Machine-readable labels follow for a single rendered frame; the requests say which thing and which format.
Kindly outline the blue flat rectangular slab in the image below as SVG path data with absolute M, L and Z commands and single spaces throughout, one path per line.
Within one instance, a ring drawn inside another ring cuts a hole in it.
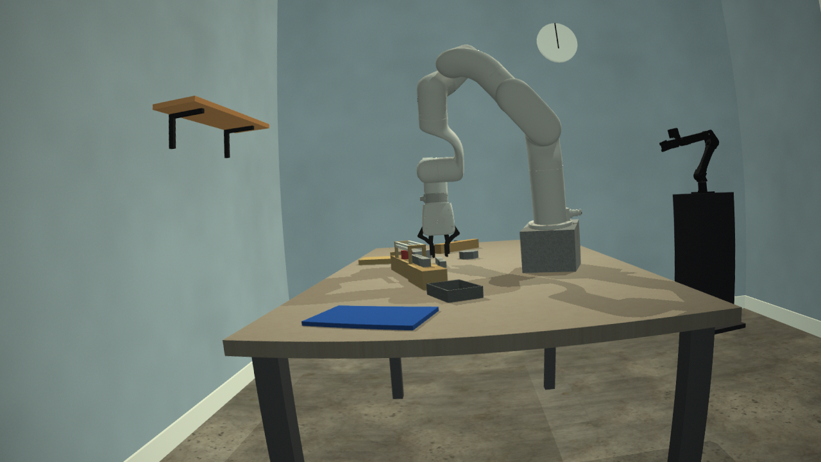
M 302 327 L 414 330 L 439 307 L 336 306 L 301 322 Z

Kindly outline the tan wooden batten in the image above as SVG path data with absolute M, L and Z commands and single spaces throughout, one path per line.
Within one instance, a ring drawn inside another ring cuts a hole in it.
M 435 253 L 444 253 L 444 244 L 445 243 L 435 244 Z M 480 245 L 478 245 L 478 239 L 450 242 L 450 252 L 468 250 L 472 248 L 480 248 Z

